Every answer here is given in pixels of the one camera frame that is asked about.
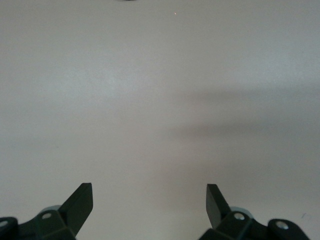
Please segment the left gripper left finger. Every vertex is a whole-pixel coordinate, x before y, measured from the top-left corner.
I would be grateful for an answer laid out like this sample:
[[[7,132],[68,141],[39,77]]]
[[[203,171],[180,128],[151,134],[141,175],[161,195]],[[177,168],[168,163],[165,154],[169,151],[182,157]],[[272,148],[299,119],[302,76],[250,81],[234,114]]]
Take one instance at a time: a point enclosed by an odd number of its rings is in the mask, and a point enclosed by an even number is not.
[[[12,216],[0,218],[2,240],[75,240],[93,210],[91,183],[82,183],[62,204],[51,206],[19,224]]]

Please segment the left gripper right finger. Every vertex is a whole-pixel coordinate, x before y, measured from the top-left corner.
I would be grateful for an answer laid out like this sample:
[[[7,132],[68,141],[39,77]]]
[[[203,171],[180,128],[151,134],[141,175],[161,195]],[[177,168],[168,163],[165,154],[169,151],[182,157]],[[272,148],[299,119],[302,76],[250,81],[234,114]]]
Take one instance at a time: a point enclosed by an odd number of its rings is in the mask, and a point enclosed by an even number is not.
[[[206,212],[211,223],[201,240],[308,240],[294,222],[274,218],[267,225],[244,210],[233,210],[216,184],[206,186]]]

